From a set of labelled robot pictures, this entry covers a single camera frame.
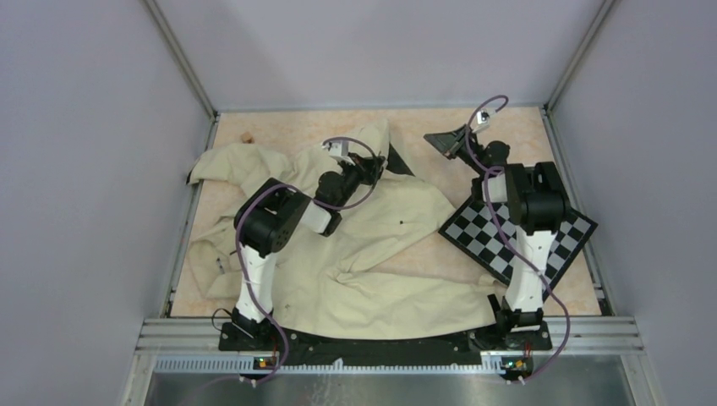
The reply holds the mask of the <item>beige zip jacket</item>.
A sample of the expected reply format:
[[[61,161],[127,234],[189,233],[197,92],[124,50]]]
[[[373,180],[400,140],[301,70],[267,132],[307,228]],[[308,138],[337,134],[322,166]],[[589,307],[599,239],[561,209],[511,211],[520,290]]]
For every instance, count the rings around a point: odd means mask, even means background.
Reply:
[[[242,142],[245,132],[253,143]],[[331,236],[296,229],[277,258],[274,318],[288,329],[350,339],[428,337],[492,325],[495,279],[437,233],[455,203],[386,118],[338,125],[223,118],[214,146],[188,177],[202,193],[182,277],[198,294],[177,313],[235,305],[243,282],[236,211],[269,178],[312,195],[320,175],[338,167],[321,148],[335,136],[353,138],[351,149],[361,155],[395,147],[410,172],[384,173],[373,190],[360,187],[352,203],[365,200],[342,213]]]

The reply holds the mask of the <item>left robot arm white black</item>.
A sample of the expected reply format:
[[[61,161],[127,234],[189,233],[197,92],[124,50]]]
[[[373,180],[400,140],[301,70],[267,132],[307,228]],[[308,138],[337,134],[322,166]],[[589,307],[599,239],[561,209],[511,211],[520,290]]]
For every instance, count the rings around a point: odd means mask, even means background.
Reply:
[[[234,218],[237,256],[243,277],[232,310],[231,326],[251,349],[264,348],[271,339],[272,283],[277,255],[299,226],[323,237],[342,222],[342,211],[362,203],[349,200],[362,185],[373,190],[387,159],[347,153],[338,158],[341,170],[323,173],[314,197],[276,178],[269,178],[238,210]]]

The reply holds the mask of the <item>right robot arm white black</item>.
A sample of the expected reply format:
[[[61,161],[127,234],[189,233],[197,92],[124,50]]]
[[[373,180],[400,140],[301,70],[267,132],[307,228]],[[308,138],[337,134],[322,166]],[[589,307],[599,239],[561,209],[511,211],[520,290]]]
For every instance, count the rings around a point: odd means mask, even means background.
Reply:
[[[510,164],[508,144],[491,141],[482,146],[477,134],[465,124],[450,132],[426,134],[424,139],[444,157],[459,158],[478,172],[473,197],[481,199],[485,208],[493,212],[496,203],[506,205],[516,242],[498,233],[513,253],[513,273],[495,314],[495,335],[502,346],[519,348],[530,332],[542,327],[544,294],[552,291],[546,276],[550,247],[570,204],[554,163]]]

